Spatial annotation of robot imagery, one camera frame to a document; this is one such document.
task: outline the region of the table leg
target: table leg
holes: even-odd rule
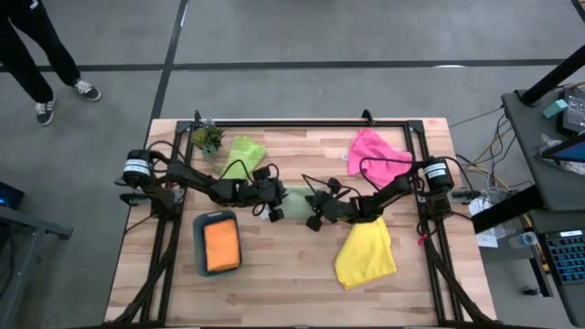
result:
[[[506,200],[493,205],[486,210],[472,216],[475,233],[481,233],[489,228],[504,223],[508,219],[524,215],[532,209],[542,209],[544,203],[537,186],[531,186]]]

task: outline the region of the keyboard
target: keyboard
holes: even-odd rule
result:
[[[561,285],[585,283],[585,229],[544,234]]]

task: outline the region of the orange sponge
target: orange sponge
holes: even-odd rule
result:
[[[239,266],[238,227],[234,219],[206,225],[205,245],[208,271],[226,271]]]

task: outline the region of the person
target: person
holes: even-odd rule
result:
[[[63,83],[88,101],[101,98],[100,91],[81,77],[40,0],[0,0],[0,62],[37,103],[38,123],[46,126],[53,121],[56,97],[13,25],[43,48]]]

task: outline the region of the sneaker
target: sneaker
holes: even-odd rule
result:
[[[101,92],[84,79],[77,80],[73,89],[88,101],[99,101],[101,98]]]
[[[47,126],[53,121],[53,105],[55,105],[55,98],[53,101],[46,103],[37,103],[35,110],[37,110],[37,121],[42,126]]]

